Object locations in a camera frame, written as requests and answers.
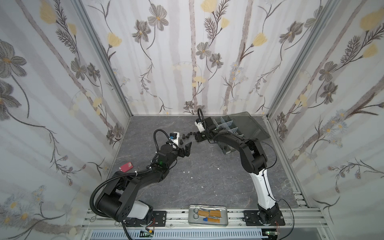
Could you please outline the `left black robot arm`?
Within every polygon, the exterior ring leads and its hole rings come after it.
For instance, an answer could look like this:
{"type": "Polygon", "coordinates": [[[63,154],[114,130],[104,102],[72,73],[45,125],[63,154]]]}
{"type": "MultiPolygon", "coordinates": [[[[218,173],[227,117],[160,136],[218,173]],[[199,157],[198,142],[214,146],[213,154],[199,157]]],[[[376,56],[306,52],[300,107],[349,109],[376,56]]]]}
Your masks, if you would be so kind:
{"type": "Polygon", "coordinates": [[[177,158],[191,154],[192,143],[183,148],[163,145],[146,170],[137,173],[115,172],[114,175],[95,188],[90,196],[90,209],[100,217],[111,218],[118,223],[128,219],[148,224],[153,217],[153,207],[137,201],[140,189],[163,181],[177,158]]]}

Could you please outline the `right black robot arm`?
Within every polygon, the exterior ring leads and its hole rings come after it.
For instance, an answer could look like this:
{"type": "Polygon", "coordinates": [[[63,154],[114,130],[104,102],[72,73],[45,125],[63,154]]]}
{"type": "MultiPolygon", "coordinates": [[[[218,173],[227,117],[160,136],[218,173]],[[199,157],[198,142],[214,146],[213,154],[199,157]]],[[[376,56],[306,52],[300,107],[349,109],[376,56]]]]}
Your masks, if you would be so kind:
{"type": "Polygon", "coordinates": [[[208,117],[195,120],[198,128],[195,139],[217,143],[223,153],[236,150],[240,153],[243,169],[250,174],[258,196],[258,211],[255,217],[247,215],[248,222],[261,226],[284,226],[285,220],[272,194],[268,180],[267,155],[261,142],[269,135],[248,113],[208,117]]]}

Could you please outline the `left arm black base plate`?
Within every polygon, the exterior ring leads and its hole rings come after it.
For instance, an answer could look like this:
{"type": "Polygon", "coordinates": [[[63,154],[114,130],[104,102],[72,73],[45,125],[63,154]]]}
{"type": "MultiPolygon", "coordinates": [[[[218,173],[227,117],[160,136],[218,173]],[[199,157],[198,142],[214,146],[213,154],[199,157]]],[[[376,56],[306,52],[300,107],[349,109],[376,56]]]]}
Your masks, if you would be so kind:
{"type": "Polygon", "coordinates": [[[151,217],[145,217],[143,220],[132,219],[130,226],[133,227],[165,227],[167,220],[166,211],[153,211],[151,217]]]}

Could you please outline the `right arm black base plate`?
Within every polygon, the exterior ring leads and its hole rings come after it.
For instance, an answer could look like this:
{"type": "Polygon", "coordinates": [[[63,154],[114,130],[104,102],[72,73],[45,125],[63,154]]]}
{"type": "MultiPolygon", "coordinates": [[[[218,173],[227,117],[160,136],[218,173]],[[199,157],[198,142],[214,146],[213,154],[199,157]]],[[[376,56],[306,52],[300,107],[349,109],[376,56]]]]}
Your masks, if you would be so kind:
{"type": "Polygon", "coordinates": [[[243,221],[247,226],[276,227],[285,226],[285,219],[281,212],[266,213],[263,211],[244,211],[243,221]]]}

